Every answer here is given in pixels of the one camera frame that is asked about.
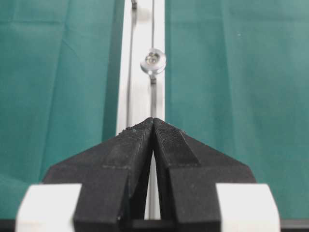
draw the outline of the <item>screw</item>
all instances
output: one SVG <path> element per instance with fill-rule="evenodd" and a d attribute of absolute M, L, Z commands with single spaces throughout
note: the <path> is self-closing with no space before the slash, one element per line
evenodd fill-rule
<path fill-rule="evenodd" d="M 146 58 L 140 62 L 140 67 L 153 78 L 165 69 L 166 56 L 159 49 L 152 48 L 149 50 Z"/>

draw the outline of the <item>textured surface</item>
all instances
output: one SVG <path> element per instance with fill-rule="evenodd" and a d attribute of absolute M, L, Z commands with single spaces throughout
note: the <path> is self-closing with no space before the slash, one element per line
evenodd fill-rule
<path fill-rule="evenodd" d="M 77 232 L 117 232 L 120 218 L 144 218 L 152 128 L 148 118 L 49 169 L 46 184 L 83 185 L 73 218 Z"/>
<path fill-rule="evenodd" d="M 309 1 L 167 0 L 166 121 L 309 218 Z"/>
<path fill-rule="evenodd" d="M 121 0 L 1 1 L 0 218 L 50 165 L 114 136 L 122 14 Z"/>
<path fill-rule="evenodd" d="M 154 132 L 161 218 L 180 232 L 219 232 L 215 183 L 255 183 L 250 168 L 158 118 Z"/>

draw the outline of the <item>metal strip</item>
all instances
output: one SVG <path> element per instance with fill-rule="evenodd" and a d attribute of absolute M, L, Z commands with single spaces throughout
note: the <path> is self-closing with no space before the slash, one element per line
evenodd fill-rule
<path fill-rule="evenodd" d="M 125 0 L 116 134 L 150 116 L 165 119 L 165 72 L 151 84 L 140 67 L 153 47 L 165 52 L 165 0 Z M 145 218 L 160 219 L 154 158 L 149 183 Z"/>

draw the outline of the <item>green fabric background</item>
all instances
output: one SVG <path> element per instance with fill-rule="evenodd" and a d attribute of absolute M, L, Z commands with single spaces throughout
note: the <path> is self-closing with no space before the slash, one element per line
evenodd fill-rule
<path fill-rule="evenodd" d="M 0 218 L 50 165 L 115 135 L 123 9 L 0 1 Z"/>
<path fill-rule="evenodd" d="M 309 1 L 166 0 L 166 120 L 309 218 Z"/>

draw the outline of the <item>bolt head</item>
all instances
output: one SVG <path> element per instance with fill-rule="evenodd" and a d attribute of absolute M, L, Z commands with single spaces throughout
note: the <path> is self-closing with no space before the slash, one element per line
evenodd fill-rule
<path fill-rule="evenodd" d="M 148 75 L 157 75 L 166 67 L 166 55 L 159 49 L 152 48 L 140 62 L 140 67 Z"/>

